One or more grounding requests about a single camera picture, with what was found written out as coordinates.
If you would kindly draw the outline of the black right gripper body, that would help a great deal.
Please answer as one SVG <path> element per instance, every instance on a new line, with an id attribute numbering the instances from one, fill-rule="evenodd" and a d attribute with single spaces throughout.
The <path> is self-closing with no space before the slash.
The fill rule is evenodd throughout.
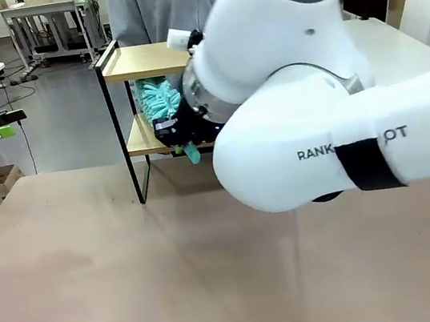
<path id="1" fill-rule="evenodd" d="M 190 107 L 185 99 L 181 100 L 174 118 L 176 119 L 177 143 L 181 145 L 211 144 L 221 131 L 219 123 L 204 119 Z"/>

